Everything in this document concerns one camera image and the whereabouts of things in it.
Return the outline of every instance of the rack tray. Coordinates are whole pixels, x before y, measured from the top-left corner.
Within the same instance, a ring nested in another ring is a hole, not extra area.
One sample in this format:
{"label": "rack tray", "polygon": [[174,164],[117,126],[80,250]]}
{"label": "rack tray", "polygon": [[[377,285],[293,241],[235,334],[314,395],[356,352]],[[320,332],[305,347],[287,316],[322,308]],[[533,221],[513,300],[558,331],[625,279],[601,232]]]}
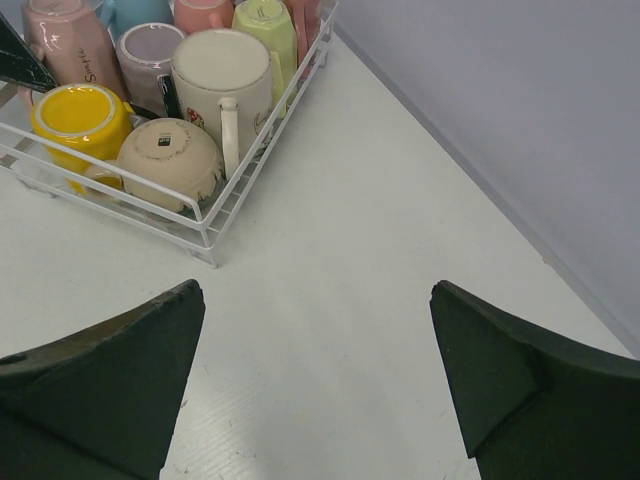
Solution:
{"label": "rack tray", "polygon": [[[31,190],[44,193],[52,198],[60,197],[81,204],[91,210],[109,215],[164,238],[186,249],[196,260],[215,268],[217,267],[215,260],[216,247],[220,244],[238,214],[240,207],[247,198],[251,187],[271,155],[274,146],[313,77],[327,60],[337,8],[338,2],[335,2],[325,12],[325,20],[318,38],[311,46],[309,54],[298,69],[282,99],[274,108],[273,114],[267,120],[262,133],[256,139],[233,177],[228,179],[226,187],[215,204],[206,210],[202,210],[195,201],[178,192],[127,171],[118,170],[101,160],[70,150],[35,135],[31,130],[29,119],[17,99],[16,87],[11,84],[5,84],[0,89],[0,120],[11,122],[11,124],[0,122],[0,170],[13,175]],[[309,65],[311,65],[310,73],[305,79],[302,79],[303,73]],[[290,103],[286,116],[281,120],[278,119],[278,112],[282,110],[296,86],[298,93]],[[256,156],[265,136],[270,131],[273,132],[271,142],[261,155]],[[113,171],[117,171],[123,177],[178,198],[191,206],[194,213],[193,218],[187,218],[165,210],[125,192],[112,189],[58,167],[50,161],[44,149],[45,146],[57,148],[95,165],[108,167]],[[101,199],[97,195],[78,195],[68,185],[66,179],[74,180],[90,189],[118,199],[119,202]]]}

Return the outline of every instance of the blue mug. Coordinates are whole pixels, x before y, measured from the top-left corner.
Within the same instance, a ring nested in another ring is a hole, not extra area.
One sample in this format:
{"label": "blue mug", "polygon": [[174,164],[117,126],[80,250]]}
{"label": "blue mug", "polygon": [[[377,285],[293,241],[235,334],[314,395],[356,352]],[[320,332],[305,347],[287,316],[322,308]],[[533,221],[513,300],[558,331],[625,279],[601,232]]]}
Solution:
{"label": "blue mug", "polygon": [[167,0],[104,0],[100,21],[111,28],[114,40],[143,23],[173,25],[173,13]]}

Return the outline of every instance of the white table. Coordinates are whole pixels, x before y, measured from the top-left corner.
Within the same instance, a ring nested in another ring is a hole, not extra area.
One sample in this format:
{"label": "white table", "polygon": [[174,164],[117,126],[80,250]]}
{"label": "white table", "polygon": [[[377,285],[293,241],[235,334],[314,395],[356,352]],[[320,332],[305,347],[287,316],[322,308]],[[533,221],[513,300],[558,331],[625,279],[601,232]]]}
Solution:
{"label": "white table", "polygon": [[337,39],[312,87],[218,270],[0,176],[0,356],[196,278],[207,317],[163,479],[477,479],[438,280],[628,353]]}

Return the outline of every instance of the metal rack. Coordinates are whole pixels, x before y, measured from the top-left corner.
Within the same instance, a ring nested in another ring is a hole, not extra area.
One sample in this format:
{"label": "metal rack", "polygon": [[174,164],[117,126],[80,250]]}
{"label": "metal rack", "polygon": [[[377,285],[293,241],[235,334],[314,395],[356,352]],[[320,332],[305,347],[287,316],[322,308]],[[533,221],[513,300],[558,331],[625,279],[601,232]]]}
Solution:
{"label": "metal rack", "polygon": [[[282,99],[274,108],[262,133],[254,142],[233,177],[227,179],[226,187],[210,208],[202,210],[197,202],[185,195],[96,158],[50,142],[35,135],[31,130],[27,131],[26,128],[29,127],[26,127],[28,125],[26,114],[21,111],[22,115],[12,115],[13,112],[9,111],[12,110],[12,103],[15,106],[12,100],[17,101],[17,89],[11,84],[6,84],[0,89],[0,119],[5,119],[7,116],[5,112],[8,112],[8,116],[12,117],[11,120],[14,123],[9,125],[0,122],[0,155],[2,155],[0,156],[0,169],[7,171],[33,191],[44,193],[52,198],[64,198],[138,227],[186,249],[196,260],[215,268],[217,267],[215,261],[216,247],[220,244],[238,214],[240,207],[249,194],[262,167],[271,155],[274,146],[282,135],[310,82],[318,72],[318,69],[323,67],[326,62],[337,8],[338,3],[336,2],[332,5],[330,11],[326,12],[327,15],[318,38],[311,46],[308,55]],[[304,71],[309,65],[311,65],[310,72],[305,79],[302,79]],[[285,106],[287,99],[296,86],[298,92],[290,103],[286,116],[281,120],[278,119],[278,112]],[[273,132],[273,137],[264,152],[259,154],[262,142],[270,132]],[[125,178],[177,198],[191,207],[193,218],[163,209],[125,192],[58,167],[49,159],[44,149],[45,146],[70,153],[82,160],[108,168]],[[78,182],[111,198],[98,195],[79,195],[69,186],[67,180]]]}

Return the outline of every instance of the white mug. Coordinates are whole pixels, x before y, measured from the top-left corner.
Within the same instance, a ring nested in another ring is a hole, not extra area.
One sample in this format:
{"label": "white mug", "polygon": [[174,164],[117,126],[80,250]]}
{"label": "white mug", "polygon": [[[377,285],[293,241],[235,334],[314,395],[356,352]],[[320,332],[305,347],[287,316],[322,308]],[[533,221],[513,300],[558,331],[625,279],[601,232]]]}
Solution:
{"label": "white mug", "polygon": [[260,40],[228,29],[182,41],[171,60],[180,110],[222,147],[227,179],[272,112],[272,58]]}

